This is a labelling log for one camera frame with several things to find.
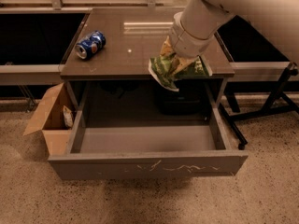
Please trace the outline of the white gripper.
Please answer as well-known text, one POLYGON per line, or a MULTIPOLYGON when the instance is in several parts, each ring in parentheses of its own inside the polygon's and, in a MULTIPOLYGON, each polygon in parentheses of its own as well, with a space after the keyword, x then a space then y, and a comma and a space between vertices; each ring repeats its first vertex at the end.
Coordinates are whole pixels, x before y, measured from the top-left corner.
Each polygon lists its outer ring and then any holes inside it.
POLYGON ((179 12, 174 15, 174 22, 169 37, 163 42, 160 55, 174 56, 169 74, 174 76, 190 64, 195 63, 215 33, 215 16, 210 12, 179 12))

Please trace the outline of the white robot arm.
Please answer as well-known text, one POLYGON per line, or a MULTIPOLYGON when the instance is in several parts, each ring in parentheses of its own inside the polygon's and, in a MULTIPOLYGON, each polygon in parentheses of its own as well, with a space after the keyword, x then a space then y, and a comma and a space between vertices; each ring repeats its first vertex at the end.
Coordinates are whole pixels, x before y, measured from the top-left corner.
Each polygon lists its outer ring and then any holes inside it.
POLYGON ((289 61, 299 63, 299 0, 190 0, 174 16, 160 54, 176 53, 185 65, 193 62, 235 15, 249 21, 289 61))

